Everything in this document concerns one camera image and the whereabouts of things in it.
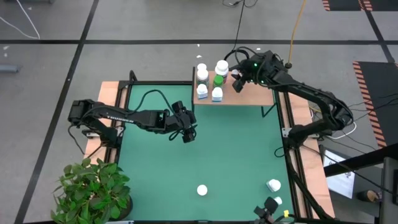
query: potted plant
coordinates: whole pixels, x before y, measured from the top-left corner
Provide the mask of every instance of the potted plant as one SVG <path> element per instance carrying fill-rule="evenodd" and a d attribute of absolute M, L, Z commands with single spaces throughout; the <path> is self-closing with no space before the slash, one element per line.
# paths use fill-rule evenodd
<path fill-rule="evenodd" d="M 64 175 L 59 178 L 63 194 L 56 197 L 57 209 L 51 210 L 56 223 L 100 224 L 108 220 L 122 220 L 132 210 L 130 180 L 121 174 L 122 169 L 115 163 L 91 164 L 83 159 L 81 164 L 67 165 Z"/>

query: green mat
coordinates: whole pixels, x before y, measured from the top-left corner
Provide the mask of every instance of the green mat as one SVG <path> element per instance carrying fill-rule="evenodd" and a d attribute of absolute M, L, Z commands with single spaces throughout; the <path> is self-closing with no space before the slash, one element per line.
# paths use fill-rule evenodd
<path fill-rule="evenodd" d="M 191 107 L 191 86 L 134 85 L 129 108 L 153 89 L 170 104 L 182 100 Z M 140 110 L 166 107 L 158 93 L 150 93 Z M 262 118 L 258 106 L 196 105 L 195 116 L 197 137 L 187 144 L 181 136 L 169 141 L 168 134 L 127 125 L 119 166 L 131 178 L 128 220 L 254 220 L 254 208 L 277 196 L 283 204 L 275 216 L 293 212 L 285 159 L 274 156 L 282 145 L 276 108 Z M 266 187 L 271 179 L 281 182 L 278 192 Z M 205 196 L 197 194 L 201 184 L 208 187 Z"/>

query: wooden shelf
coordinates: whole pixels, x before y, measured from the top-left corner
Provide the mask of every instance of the wooden shelf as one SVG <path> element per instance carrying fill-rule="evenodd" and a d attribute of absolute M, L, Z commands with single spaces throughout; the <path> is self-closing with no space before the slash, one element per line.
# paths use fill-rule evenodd
<path fill-rule="evenodd" d="M 274 97 L 272 91 L 255 85 L 253 83 L 247 83 L 244 85 L 243 90 L 240 93 L 236 93 L 232 87 L 232 83 L 235 79 L 231 76 L 231 72 L 228 73 L 226 83 L 223 85 L 223 101 L 219 103 L 213 103 L 211 101 L 211 92 L 213 91 L 213 79 L 215 72 L 209 71 L 209 87 L 208 87 L 208 98 L 204 100 L 198 99 L 197 79 L 196 72 L 194 78 L 193 90 L 193 104 L 195 105 L 249 105 L 249 106 L 272 106 L 274 104 Z"/>

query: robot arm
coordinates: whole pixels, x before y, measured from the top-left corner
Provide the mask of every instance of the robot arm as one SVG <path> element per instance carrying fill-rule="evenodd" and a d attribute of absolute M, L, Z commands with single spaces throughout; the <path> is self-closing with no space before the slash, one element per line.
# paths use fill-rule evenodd
<path fill-rule="evenodd" d="M 119 147 L 121 140 L 115 128 L 105 126 L 99 119 L 106 118 L 132 123 L 139 128 L 156 134 L 183 134 L 184 143 L 195 140 L 195 115 L 186 109 L 181 101 L 172 105 L 173 114 L 169 110 L 142 110 L 108 106 L 93 100 L 75 100 L 70 108 L 68 121 L 72 126 L 86 126 L 99 135 L 101 142 L 108 147 Z"/>
<path fill-rule="evenodd" d="M 353 122 L 353 114 L 344 102 L 334 94 L 315 89 L 300 83 L 287 73 L 283 61 L 270 50 L 263 54 L 255 54 L 235 66 L 241 75 L 235 75 L 233 83 L 235 91 L 240 92 L 245 83 L 253 82 L 278 92 L 289 92 L 316 103 L 322 112 L 322 119 L 308 125 L 295 125 L 289 131 L 288 143 L 299 147 L 311 134 L 324 131 L 342 130 Z"/>

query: gray floor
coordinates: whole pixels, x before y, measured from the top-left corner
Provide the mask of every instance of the gray floor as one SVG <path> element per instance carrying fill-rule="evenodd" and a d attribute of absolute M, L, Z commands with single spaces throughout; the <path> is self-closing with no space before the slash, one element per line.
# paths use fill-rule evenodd
<path fill-rule="evenodd" d="M 24 3 L 43 39 L 80 38 L 92 0 L 58 0 L 53 5 Z M 289 0 L 259 1 L 245 9 L 240 39 L 288 40 L 301 2 Z M 88 39 L 234 39 L 240 8 L 227 8 L 221 1 L 123 1 L 100 0 L 88 33 Z M 397 40 L 397 12 L 373 12 L 386 40 Z M 20 9 L 14 3 L 0 1 L 0 16 L 34 35 Z M 25 39 L 0 22 L 1 39 Z M 307 3 L 296 39 L 300 40 L 376 40 L 364 12 L 326 12 L 322 1 Z M 272 50 L 287 59 L 288 45 L 246 45 Z M 25 222 L 49 220 L 54 207 L 52 190 L 65 165 L 79 162 L 81 154 L 67 134 L 66 117 L 73 100 L 96 99 L 101 82 L 125 80 L 133 69 L 140 80 L 189 80 L 192 67 L 200 62 L 210 68 L 232 48 L 230 44 L 205 45 L 85 45 L 81 53 L 49 153 L 39 177 Z M 398 58 L 398 46 L 389 46 Z M 0 75 L 0 223 L 12 223 L 21 205 L 33 167 L 48 130 L 76 45 L 0 44 L 0 63 L 23 65 L 21 72 Z M 330 90 L 348 105 L 362 102 L 352 61 L 386 62 L 378 45 L 295 45 L 290 73 L 298 80 Z M 369 120 L 357 122 L 351 135 L 355 140 L 377 148 Z M 73 132 L 79 143 L 86 140 Z M 369 152 L 348 138 L 343 144 Z M 329 140 L 326 146 L 347 156 L 358 152 Z M 372 217 L 346 208 L 332 198 L 336 214 L 342 220 L 367 220 Z"/>

